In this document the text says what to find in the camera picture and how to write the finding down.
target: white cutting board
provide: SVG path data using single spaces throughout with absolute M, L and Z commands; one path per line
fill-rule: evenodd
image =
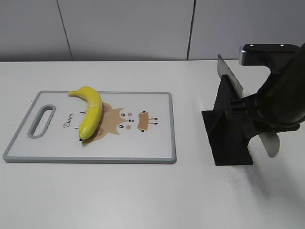
M 77 128 L 85 117 L 86 101 L 69 97 L 67 91 L 42 91 L 5 151 L 4 159 L 46 163 L 172 164 L 176 161 L 170 93 L 100 94 L 107 118 L 102 122 L 99 139 L 86 144 L 79 141 Z M 56 108 L 50 124 L 42 136 L 31 138 L 28 131 L 39 110 L 48 104 Z

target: yellow banana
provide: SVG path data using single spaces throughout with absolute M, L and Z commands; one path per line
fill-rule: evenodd
M 100 120 L 103 113 L 102 99 L 100 94 L 91 87 L 81 87 L 77 91 L 68 92 L 70 96 L 77 96 L 87 101 L 88 110 L 86 117 L 81 123 L 79 129 L 80 141 L 90 138 Z

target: gray wall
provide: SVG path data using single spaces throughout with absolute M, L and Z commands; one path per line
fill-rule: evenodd
M 237 59 L 247 43 L 305 42 L 304 0 L 197 0 L 189 59 Z
M 55 0 L 0 1 L 0 61 L 69 61 Z
M 77 61 L 185 60 L 193 0 L 59 0 Z
M 246 43 L 305 42 L 305 1 L 195 2 L 189 47 L 194 0 L 2 0 L 0 61 L 235 59 Z

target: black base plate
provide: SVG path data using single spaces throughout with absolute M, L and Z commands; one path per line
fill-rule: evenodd
M 217 166 L 252 165 L 247 149 L 250 139 L 244 137 L 245 118 L 236 115 L 227 119 L 225 108 L 230 101 L 239 99 L 227 75 L 219 84 L 214 109 L 202 111 L 215 164 Z

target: knife blade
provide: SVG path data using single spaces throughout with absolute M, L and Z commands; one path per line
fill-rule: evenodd
M 228 76 L 237 96 L 240 99 L 250 95 L 239 83 L 238 79 L 235 77 L 221 55 L 218 55 L 217 71 L 220 79 L 223 75 Z M 280 139 L 277 133 L 260 133 L 259 138 L 261 139 L 268 156 L 275 157 L 280 148 Z

